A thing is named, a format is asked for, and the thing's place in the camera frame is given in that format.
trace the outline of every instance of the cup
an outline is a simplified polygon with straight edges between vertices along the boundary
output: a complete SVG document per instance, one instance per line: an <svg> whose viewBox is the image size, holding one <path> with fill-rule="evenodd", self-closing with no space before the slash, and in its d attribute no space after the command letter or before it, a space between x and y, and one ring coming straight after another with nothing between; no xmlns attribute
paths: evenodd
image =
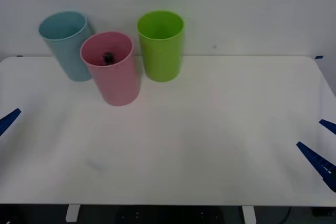
<svg viewBox="0 0 336 224"><path fill-rule="evenodd" d="M91 36L84 15L77 12L56 13L46 18L38 31L69 79L91 79L79 52L81 45Z"/></svg>
<svg viewBox="0 0 336 224"><path fill-rule="evenodd" d="M140 81L130 37L116 31L95 34L84 42L80 55L106 102L123 106L137 98Z"/></svg>
<svg viewBox="0 0 336 224"><path fill-rule="evenodd" d="M154 81L170 81L180 73L184 21L166 10L142 16L138 33L145 72Z"/></svg>

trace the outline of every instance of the green cup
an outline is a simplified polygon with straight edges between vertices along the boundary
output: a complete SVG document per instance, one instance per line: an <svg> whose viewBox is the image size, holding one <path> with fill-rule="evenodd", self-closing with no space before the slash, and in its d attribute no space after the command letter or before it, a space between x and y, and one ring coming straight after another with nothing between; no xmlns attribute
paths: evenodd
<svg viewBox="0 0 336 224"><path fill-rule="evenodd" d="M182 17L166 10L150 12L139 19L143 64L152 80L170 81L179 74L183 30Z"/></svg>

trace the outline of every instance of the cup rim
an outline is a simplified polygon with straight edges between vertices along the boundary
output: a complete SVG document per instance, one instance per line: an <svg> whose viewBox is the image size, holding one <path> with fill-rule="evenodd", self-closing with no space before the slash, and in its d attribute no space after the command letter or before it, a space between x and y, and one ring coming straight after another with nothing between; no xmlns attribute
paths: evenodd
<svg viewBox="0 0 336 224"><path fill-rule="evenodd" d="M44 21L46 21L47 19L53 17L53 16L56 16L56 15L59 15L59 14L63 14L63 13L76 13L76 14L79 14L80 16L82 16L84 18L84 25L83 27L78 31L76 32L75 34L69 36L69 37L66 37L66 38L62 38L62 39L49 39L47 37L44 37L41 32L40 32L40 29L41 29L41 26L42 24L44 23ZM43 19L43 21L40 23L40 25L38 26L38 33L40 34L40 36L43 38L43 39L46 39L46 40L50 40L50 41L61 41L61 40L66 40L66 39L70 39L74 36L76 36L77 34L79 34L80 32L82 32L85 27L87 26L87 23L88 23L88 19L86 18L86 16L83 14L83 13L80 13L80 12L77 12L75 10L65 10L64 12L58 12L58 13L54 13L54 14L51 14L49 15L48 17L46 17L45 19Z"/></svg>
<svg viewBox="0 0 336 224"><path fill-rule="evenodd" d="M132 48L131 48L130 53L129 53L123 60L121 60L121 61L119 61L119 62L117 62L117 63L115 63L115 64L107 65L107 66L97 66L97 65L93 65L93 64L87 62L86 60L84 60L84 57L83 57L83 54L82 54L84 45L85 45L90 39L92 39L92 38L94 38L94 37L97 37L97 36L100 36L100 35L103 35L103 34L111 34L111 33L112 33L112 34L122 34L122 35L126 36L126 37L130 40L130 42L131 42L131 44L132 44ZM84 43L83 43L83 44L81 45L81 47L80 47L80 58L82 59L82 61L85 62L85 64L87 64L87 65L89 65L89 66L91 66L91 67L95 67L95 68L111 68L111 67L116 67L117 65L119 65L119 64L123 63L124 61L126 61L126 60L132 55L133 52L134 52L134 41L133 41L133 39L132 39L130 36L128 36L127 34L121 33L121 32L119 32L119 31L103 31L103 32L101 32L101 33L97 33L97 34L92 35L90 38L88 38L86 41L84 41Z"/></svg>
<svg viewBox="0 0 336 224"><path fill-rule="evenodd" d="M177 17L182 21L182 29L181 29L177 34L175 34L174 36L169 37L169 38L164 38L164 39L154 39L154 38L150 38L150 37L148 37L148 36L146 36L146 35L143 35L143 34L139 31L139 22L140 22L140 20L141 20L144 16L146 16L146 15L148 15L148 14L151 14L151 13L160 13L160 12L170 13L170 14L173 14L173 15L177 16ZM175 13L175 12L172 12L171 10L161 10L161 9L159 9L159 10L153 10L153 11L151 11L151 12L148 12L148 13L143 14L143 15L139 18L138 23L137 23L136 26L137 26L136 28L137 28L137 30L138 30L138 33L139 33L142 37L144 37L144 38L146 38L146 39L150 39L150 40L164 41L164 40L168 40L168 39L175 38L176 36L180 35L180 34L183 32L183 30L184 30L184 19L183 19L179 14L177 14L177 13Z"/></svg>

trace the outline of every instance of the pink cup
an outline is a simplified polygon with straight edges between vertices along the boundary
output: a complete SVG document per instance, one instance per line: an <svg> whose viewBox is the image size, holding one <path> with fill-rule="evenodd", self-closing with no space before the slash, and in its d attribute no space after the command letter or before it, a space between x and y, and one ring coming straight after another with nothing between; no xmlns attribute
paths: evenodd
<svg viewBox="0 0 336 224"><path fill-rule="evenodd" d="M104 66L107 52L113 54L114 64ZM130 37L116 31L95 34L83 43L80 56L108 103L123 106L137 98L140 82Z"/></svg>

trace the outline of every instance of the light blue cup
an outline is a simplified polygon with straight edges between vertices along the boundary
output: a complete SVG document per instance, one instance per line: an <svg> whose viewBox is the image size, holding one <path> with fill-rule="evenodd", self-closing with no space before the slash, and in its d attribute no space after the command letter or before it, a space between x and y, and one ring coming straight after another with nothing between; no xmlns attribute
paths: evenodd
<svg viewBox="0 0 336 224"><path fill-rule="evenodd" d="M46 18L38 31L71 80L91 79L91 74L80 58L80 47L91 36L84 15L76 12L56 13Z"/></svg>

